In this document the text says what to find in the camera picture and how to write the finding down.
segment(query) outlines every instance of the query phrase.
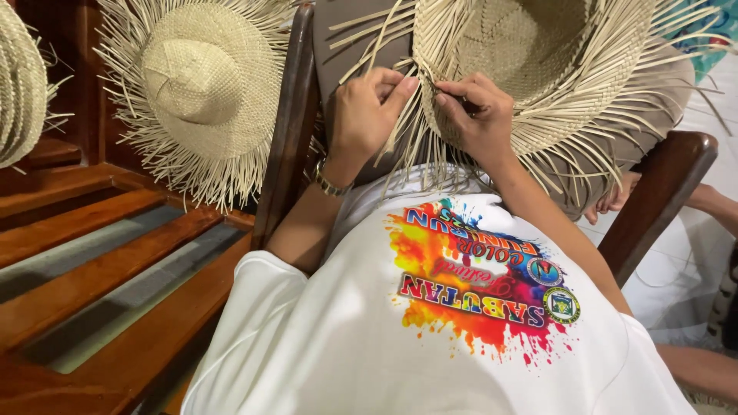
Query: fingernail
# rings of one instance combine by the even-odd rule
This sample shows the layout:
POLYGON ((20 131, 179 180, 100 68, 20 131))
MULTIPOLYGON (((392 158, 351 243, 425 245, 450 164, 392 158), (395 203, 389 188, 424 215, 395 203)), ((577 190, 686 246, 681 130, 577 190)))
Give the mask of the fingernail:
POLYGON ((405 81, 405 87, 408 91, 414 92, 415 88, 418 88, 418 82, 419 81, 417 77, 411 76, 405 81))

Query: paint splash design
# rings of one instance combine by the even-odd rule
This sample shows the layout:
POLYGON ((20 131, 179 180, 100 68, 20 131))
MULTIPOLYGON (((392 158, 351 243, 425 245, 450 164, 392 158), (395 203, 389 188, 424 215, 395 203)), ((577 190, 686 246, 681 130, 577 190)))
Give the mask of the paint splash design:
POLYGON ((580 310, 560 267, 532 241, 480 230, 481 216, 456 210, 454 199, 442 199, 385 219, 403 270, 393 293, 394 304, 407 304, 403 326, 450 329, 450 340, 500 362, 517 350, 527 366, 551 364, 557 350, 571 351, 567 327, 580 310))

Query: watch band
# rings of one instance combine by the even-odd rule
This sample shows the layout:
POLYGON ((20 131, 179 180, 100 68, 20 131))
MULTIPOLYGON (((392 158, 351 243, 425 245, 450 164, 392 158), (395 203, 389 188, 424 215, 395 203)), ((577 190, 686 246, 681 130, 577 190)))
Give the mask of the watch band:
POLYGON ((318 163, 315 164, 315 172, 314 172, 314 180, 320 187, 320 190, 323 191, 328 196, 338 197, 338 196, 344 196, 346 193, 348 193, 349 190, 354 188, 354 182, 351 182, 348 186, 344 188, 339 188, 333 183, 329 182, 323 175, 321 174, 321 171, 323 170, 323 166, 325 165, 325 157, 323 157, 322 160, 320 160, 318 163))

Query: t-shirt sleeve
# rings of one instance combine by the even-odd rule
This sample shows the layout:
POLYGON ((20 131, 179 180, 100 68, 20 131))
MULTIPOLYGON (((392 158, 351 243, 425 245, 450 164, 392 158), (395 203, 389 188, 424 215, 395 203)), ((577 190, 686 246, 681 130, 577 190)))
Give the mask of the t-shirt sleeve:
POLYGON ((593 415, 697 415, 656 350, 648 331, 621 314, 628 355, 618 376, 597 399, 593 415))
POLYGON ((267 251, 247 253, 182 414, 235 414, 276 346, 307 278, 267 251))

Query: woven straw hat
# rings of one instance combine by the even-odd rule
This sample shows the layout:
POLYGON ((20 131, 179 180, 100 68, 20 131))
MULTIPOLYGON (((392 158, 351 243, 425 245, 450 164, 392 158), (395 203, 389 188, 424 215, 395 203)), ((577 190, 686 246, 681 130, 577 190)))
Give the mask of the woven straw hat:
MULTIPOLYGON (((633 115, 637 109, 633 103, 644 101, 644 93, 663 95, 657 89, 670 74, 632 76, 635 70, 664 64, 666 59, 731 49, 732 42, 724 38, 727 46, 706 44, 676 58, 665 58, 661 51, 681 39, 664 42, 660 36, 696 20, 714 23, 719 18, 718 7, 703 7, 702 2, 680 10, 674 18, 672 9, 679 1, 398 0, 390 10, 332 27, 342 30, 384 16, 384 21, 331 48, 376 34, 343 82, 360 68, 371 66, 377 50, 385 44, 413 34, 412 56, 402 58, 395 67, 408 66, 408 75, 419 76, 421 87, 385 148, 391 151, 397 133, 409 129, 415 145, 405 148, 404 167, 412 165, 421 140, 427 138, 431 145, 439 140, 453 146, 458 143, 455 131, 435 103, 433 82, 460 80, 482 72, 515 99, 511 141, 520 161, 542 185, 561 193, 539 165, 554 169, 559 176, 587 180, 593 175, 611 174, 619 181, 618 160, 612 149, 595 145, 583 132, 633 141, 622 130, 600 126, 602 120, 653 129, 642 117, 633 115), (598 171, 583 172, 575 153, 584 154, 598 171), (552 157, 567 160, 568 169, 556 169, 552 157)), ((700 32, 687 36, 712 35, 700 32)), ((657 101, 649 103, 651 110, 664 111, 657 101)), ((445 147, 436 148, 440 150, 433 159, 447 160, 445 147)), ((452 150, 452 156, 473 163, 458 149, 452 150)), ((445 171, 437 168, 435 178, 446 179, 445 171)))
POLYGON ((46 119, 46 67, 23 21, 0 1, 0 168, 38 142, 46 119))
POLYGON ((97 51, 144 167, 231 207, 263 180, 292 17, 289 0, 100 0, 97 51))

